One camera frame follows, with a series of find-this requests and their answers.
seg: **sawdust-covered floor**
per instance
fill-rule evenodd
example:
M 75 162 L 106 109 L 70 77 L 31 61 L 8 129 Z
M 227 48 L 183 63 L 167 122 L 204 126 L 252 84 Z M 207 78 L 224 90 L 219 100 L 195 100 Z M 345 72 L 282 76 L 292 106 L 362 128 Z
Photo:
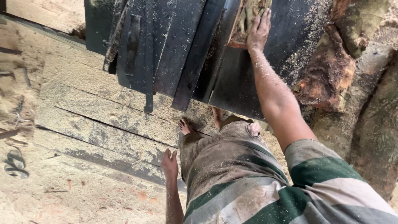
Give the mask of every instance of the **sawdust-covered floor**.
M 15 128 L 16 112 L 22 119 L 17 136 L 0 140 L 0 156 L 18 147 L 30 174 L 20 179 L 0 172 L 4 222 L 163 223 L 161 155 L 177 150 L 181 117 L 202 134 L 214 134 L 210 106 L 191 101 L 182 113 L 170 108 L 171 98 L 156 94 L 154 112 L 146 114 L 144 94 L 103 72 L 102 55 L 15 22 L 0 29 L 2 47 L 23 51 L 0 54 L 0 69 L 14 74 L 0 77 L 1 131 Z M 262 135 L 287 173 L 275 137 Z M 184 207 L 183 184 L 180 190 Z

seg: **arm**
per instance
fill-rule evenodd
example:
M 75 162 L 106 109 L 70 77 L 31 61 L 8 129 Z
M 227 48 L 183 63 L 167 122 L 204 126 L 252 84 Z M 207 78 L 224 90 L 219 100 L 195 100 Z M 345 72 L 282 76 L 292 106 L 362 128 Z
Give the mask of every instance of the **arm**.
M 265 42 L 271 29 L 271 10 L 256 17 L 248 36 L 248 50 L 254 68 L 254 77 L 261 110 L 274 130 L 283 152 L 286 147 L 300 139 L 317 140 L 301 116 L 293 93 L 269 65 L 263 54 Z
M 170 150 L 166 149 L 161 166 L 166 177 L 166 224 L 181 224 L 184 213 L 177 190 L 177 150 L 171 154 Z

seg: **hand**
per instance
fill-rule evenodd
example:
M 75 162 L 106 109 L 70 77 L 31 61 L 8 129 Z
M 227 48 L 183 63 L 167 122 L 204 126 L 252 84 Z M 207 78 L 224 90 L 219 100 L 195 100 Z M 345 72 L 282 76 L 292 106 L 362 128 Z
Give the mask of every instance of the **hand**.
M 160 166 L 163 169 L 166 181 L 177 180 L 177 175 L 178 175 L 177 150 L 175 150 L 172 154 L 169 149 L 166 149 L 166 151 L 164 151 L 163 159 L 162 162 L 160 163 Z
M 266 9 L 263 16 L 257 16 L 253 21 L 253 28 L 249 32 L 247 45 L 249 52 L 263 52 L 264 45 L 267 42 L 268 33 L 271 29 L 271 9 Z

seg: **bare foot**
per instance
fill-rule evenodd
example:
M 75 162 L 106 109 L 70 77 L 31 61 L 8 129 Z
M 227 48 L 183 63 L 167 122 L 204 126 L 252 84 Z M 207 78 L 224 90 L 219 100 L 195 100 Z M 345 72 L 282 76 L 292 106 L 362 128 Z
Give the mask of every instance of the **bare foot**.
M 185 118 L 179 120 L 179 130 L 184 134 L 195 133 L 192 127 L 188 124 L 188 121 Z
M 216 126 L 216 128 L 220 128 L 221 123 L 222 123 L 222 115 L 223 115 L 224 111 L 215 106 L 212 106 L 211 110 L 213 111 L 214 125 Z

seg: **green and white striped shirt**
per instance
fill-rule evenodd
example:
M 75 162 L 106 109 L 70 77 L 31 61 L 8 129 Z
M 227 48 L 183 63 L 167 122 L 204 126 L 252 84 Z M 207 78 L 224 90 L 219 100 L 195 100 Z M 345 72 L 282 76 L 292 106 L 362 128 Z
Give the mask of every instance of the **green and white striped shirt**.
M 285 158 L 293 186 L 259 140 L 209 145 L 190 168 L 183 223 L 398 223 L 392 208 L 320 142 L 295 141 Z

